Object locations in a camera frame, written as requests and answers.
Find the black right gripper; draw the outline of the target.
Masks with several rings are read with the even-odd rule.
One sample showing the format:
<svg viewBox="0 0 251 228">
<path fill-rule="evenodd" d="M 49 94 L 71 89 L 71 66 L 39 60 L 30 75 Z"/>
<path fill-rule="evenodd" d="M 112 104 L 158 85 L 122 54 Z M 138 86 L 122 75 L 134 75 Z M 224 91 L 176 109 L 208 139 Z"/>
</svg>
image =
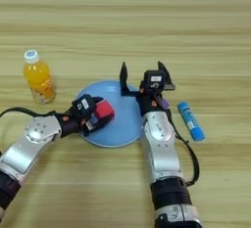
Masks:
<svg viewBox="0 0 251 228">
<path fill-rule="evenodd" d="M 166 69 L 162 62 L 158 62 L 158 69 L 166 74 L 165 86 L 166 91 L 175 90 L 176 86 L 173 84 L 170 73 Z M 126 63 L 122 64 L 120 72 L 120 85 L 121 94 L 123 96 L 136 97 L 136 101 L 139 105 L 140 113 L 146 115 L 152 112 L 164 112 L 167 115 L 171 114 L 168 102 L 162 96 L 162 90 L 156 88 L 150 88 L 144 81 L 141 81 L 139 92 L 130 91 L 127 87 L 127 67 Z"/>
</svg>

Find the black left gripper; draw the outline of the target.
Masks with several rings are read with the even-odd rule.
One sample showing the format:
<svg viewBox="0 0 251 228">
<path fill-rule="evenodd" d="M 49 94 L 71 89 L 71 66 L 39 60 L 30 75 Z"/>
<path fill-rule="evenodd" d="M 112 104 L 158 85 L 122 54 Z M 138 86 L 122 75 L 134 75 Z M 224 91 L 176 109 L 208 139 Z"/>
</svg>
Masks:
<svg viewBox="0 0 251 228">
<path fill-rule="evenodd" d="M 98 104 L 103 101 L 102 97 L 92 97 L 92 102 Z M 70 107 L 66 112 L 59 115 L 59 123 L 62 129 L 62 137 L 69 136 L 73 133 L 82 133 L 84 137 L 88 136 L 103 127 L 105 127 L 113 118 L 108 115 L 99 118 L 96 122 L 91 121 L 90 114 L 82 112 Z"/>
</svg>

